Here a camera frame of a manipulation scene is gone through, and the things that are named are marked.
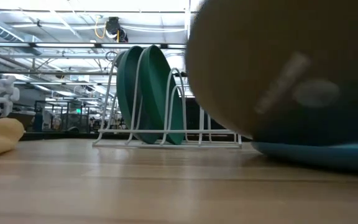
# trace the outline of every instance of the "blue plate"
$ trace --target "blue plate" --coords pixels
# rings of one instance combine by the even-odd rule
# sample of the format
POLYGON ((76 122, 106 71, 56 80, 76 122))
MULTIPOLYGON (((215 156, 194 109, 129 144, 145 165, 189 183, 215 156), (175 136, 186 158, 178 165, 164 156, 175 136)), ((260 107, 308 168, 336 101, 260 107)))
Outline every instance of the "blue plate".
POLYGON ((337 170, 358 171, 358 143, 327 147, 265 142, 251 144, 267 156, 337 170))

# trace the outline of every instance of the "white wire rack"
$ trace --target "white wire rack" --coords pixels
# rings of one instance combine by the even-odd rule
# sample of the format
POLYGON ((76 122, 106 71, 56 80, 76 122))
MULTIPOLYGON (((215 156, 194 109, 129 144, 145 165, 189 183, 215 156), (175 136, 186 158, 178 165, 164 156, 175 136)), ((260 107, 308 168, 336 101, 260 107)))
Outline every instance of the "white wire rack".
MULTIPOLYGON (((116 59, 119 58, 119 55, 117 55, 112 62, 113 65, 116 64, 116 59)), ((236 134, 233 131, 230 131, 228 129, 211 129, 211 117, 208 115, 207 122, 208 122, 208 128, 204 129, 204 109, 200 107, 200 126, 199 129, 187 129, 186 127, 186 97, 185 97, 185 87, 183 84, 183 77, 181 76, 180 71, 177 68, 171 69, 169 75, 168 75, 168 82, 167 82, 167 92, 165 95, 165 120, 164 120, 164 129, 163 130, 143 130, 139 129, 140 124, 140 114, 142 112, 142 103, 143 103, 143 97, 140 98, 140 105, 139 108, 136 108, 137 104, 137 87, 139 83, 139 69, 140 69, 140 63, 138 63, 137 71, 136 71, 136 78, 135 78, 135 90, 134 90, 134 103, 133 103, 133 110, 132 110, 132 120, 136 115, 136 110, 139 110, 138 112, 138 118, 135 126, 135 122, 131 122, 131 126, 129 129, 110 129, 111 120, 113 119, 114 115, 114 106, 116 104, 117 95, 114 95, 114 98, 112 100, 111 105, 111 115, 108 121, 108 125, 106 129, 103 128, 104 120, 106 119, 106 110, 108 107, 108 98, 109 98, 109 92, 110 92, 110 86, 114 86, 115 84, 111 83, 111 77, 112 77, 112 71, 114 66, 112 66, 109 74, 109 81, 107 85, 106 90, 106 97, 104 99, 104 108, 103 108, 103 115, 102 115, 102 121, 101 121, 101 129, 99 129, 99 137, 97 140, 93 142, 93 145, 100 145, 100 140, 103 137, 104 133, 130 133, 128 140, 125 142, 125 144, 109 144, 108 146, 111 147, 167 147, 167 148, 184 148, 184 147, 207 147, 207 148, 214 148, 214 147, 225 147, 225 148, 241 148, 242 147, 242 140, 241 136, 236 134), (170 92, 170 81, 172 79, 173 72, 177 72, 180 77, 180 87, 178 85, 175 85, 170 92), (182 103, 182 110, 183 110, 183 130, 171 130, 171 121, 172 121, 172 109, 173 109, 173 97, 175 96, 175 91, 178 91, 181 95, 181 103, 182 103), (157 141, 156 144, 145 144, 140 141, 133 141, 134 134, 135 133, 162 133, 163 138, 160 141, 157 141), (183 140, 183 143, 181 145, 173 145, 167 143, 167 135, 170 133, 185 133, 185 139, 183 140), (198 134, 198 141, 189 141, 188 140, 188 134, 198 134), (208 134, 208 141, 203 141, 203 134, 208 134), (222 142, 222 141, 213 141, 212 140, 212 134, 233 134, 234 140, 229 142, 222 142)))

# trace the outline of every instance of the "green plate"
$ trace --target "green plate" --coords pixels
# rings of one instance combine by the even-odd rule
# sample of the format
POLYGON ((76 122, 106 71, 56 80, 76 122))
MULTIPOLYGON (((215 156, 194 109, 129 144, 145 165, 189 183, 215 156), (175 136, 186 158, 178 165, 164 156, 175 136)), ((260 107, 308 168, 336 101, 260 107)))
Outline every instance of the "green plate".
MULTIPOLYGON (((140 85, 142 87, 143 104, 150 120, 158 129, 164 129, 165 95, 168 75, 171 70, 161 50, 153 45, 143 53, 140 59, 140 85)), ((176 85, 172 77, 170 92, 176 85)), ((173 97, 172 130, 183 130, 183 112, 179 94, 173 97)), ((167 140, 172 144, 181 144, 184 133, 168 134, 167 140)))
MULTIPOLYGON (((139 116, 140 98, 142 96, 139 80, 136 94, 136 114, 134 119, 132 117, 132 109, 134 105, 137 62, 139 61, 142 51, 143 48, 141 47, 131 47, 120 59, 117 71, 117 99, 122 117, 124 118, 128 129, 131 128, 132 122, 135 122, 134 127, 136 128, 137 118, 139 116)), ((144 106, 142 106, 142 112, 140 114, 139 129, 156 129, 147 116, 144 106)), ((160 137, 160 134, 135 133, 134 136, 143 142, 153 144, 160 137)))

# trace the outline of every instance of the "ceiling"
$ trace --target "ceiling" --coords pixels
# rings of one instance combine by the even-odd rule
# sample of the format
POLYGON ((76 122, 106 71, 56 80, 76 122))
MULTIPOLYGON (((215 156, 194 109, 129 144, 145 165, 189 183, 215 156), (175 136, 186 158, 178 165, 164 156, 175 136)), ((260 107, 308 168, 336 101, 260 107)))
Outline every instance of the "ceiling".
MULTIPOLYGON (((201 2, 202 0, 0 0, 0 26, 8 33, 22 37, 24 42, 112 43, 113 39, 106 35, 99 38, 95 32, 102 36, 103 25, 108 18, 119 17, 129 43, 185 44, 190 29, 188 24, 196 16, 201 2)), ((106 60, 106 54, 111 49, 37 50, 41 55, 24 53, 18 48, 0 47, 0 55, 14 60, 12 63, 0 57, 0 70, 20 72, 28 71, 28 67, 35 67, 40 73, 60 71, 77 72, 81 75, 81 72, 106 73, 111 68, 111 60, 106 60), (63 54, 67 57, 56 58, 63 54)), ((163 52, 172 68, 185 70, 184 50, 165 49, 163 52)), ((27 79, 26 82, 73 82, 69 75, 63 79, 51 75, 25 75, 24 79, 27 79)), ((85 80, 90 83, 107 82, 108 75, 88 76, 85 80)), ((82 88, 75 90, 73 85, 41 86, 79 96, 89 95, 82 88)), ((104 95, 103 92, 106 93, 105 86, 97 89, 101 96, 104 95)), ((110 94, 115 94, 115 86, 112 86, 110 94)))

